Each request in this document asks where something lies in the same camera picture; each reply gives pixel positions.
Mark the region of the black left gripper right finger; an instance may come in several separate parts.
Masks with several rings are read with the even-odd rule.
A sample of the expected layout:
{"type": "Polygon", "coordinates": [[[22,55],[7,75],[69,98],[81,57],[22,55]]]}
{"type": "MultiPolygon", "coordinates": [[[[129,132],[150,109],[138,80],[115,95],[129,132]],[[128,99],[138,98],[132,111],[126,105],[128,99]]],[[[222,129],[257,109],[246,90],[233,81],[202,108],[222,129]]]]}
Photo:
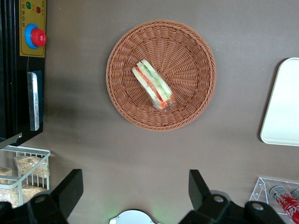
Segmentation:
{"type": "Polygon", "coordinates": [[[193,210],[181,224],[283,224],[277,212],[263,202],[234,203],[222,192],[211,192],[200,172],[189,171],[188,193],[193,210]]]}

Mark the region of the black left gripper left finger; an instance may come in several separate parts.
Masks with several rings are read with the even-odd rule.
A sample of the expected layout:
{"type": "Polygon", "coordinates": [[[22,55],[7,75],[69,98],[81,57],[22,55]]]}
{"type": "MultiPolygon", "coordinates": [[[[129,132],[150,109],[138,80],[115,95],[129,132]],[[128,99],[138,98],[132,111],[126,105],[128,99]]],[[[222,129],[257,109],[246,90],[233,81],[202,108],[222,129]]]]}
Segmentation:
{"type": "Polygon", "coordinates": [[[2,224],[66,224],[83,195],[83,171],[72,170],[55,189],[36,194],[24,205],[13,208],[0,203],[2,224]]]}

